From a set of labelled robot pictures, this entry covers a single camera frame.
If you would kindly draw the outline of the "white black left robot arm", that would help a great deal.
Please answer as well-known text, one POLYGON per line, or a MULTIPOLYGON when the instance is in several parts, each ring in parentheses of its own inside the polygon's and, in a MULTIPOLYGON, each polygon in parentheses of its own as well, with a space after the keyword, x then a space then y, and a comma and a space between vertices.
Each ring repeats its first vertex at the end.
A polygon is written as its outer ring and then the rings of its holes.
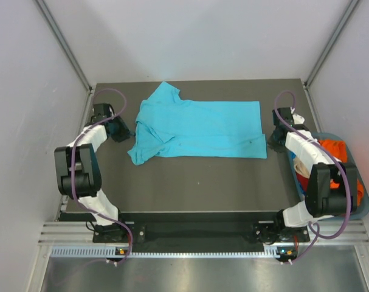
POLYGON ((102 175, 96 152, 108 139, 121 143, 133 136, 123 119, 108 103, 93 106, 93 115, 81 133, 67 146, 54 151, 58 190, 90 212, 114 241, 127 236, 120 211, 102 190, 102 175))

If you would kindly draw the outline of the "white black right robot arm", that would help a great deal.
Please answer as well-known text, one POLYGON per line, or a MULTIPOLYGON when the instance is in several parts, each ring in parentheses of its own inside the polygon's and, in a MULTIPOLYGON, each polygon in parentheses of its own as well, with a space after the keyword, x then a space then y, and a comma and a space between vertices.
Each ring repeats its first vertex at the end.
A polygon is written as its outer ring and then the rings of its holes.
POLYGON ((291 108, 278 108, 272 114, 275 130, 269 139, 270 147, 295 154, 309 172, 304 199, 278 213, 274 235, 286 241, 296 228, 310 222, 355 212, 357 167, 335 158, 302 123, 296 124, 291 108))

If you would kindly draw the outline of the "cyan t shirt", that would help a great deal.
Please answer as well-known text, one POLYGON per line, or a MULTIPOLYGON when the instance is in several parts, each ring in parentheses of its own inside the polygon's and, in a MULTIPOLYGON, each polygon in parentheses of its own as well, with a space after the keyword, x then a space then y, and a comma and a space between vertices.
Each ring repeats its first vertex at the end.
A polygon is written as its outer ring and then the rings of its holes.
POLYGON ((179 94, 162 82, 141 102, 128 152, 134 165, 155 156, 267 158, 258 101, 182 100, 179 94))

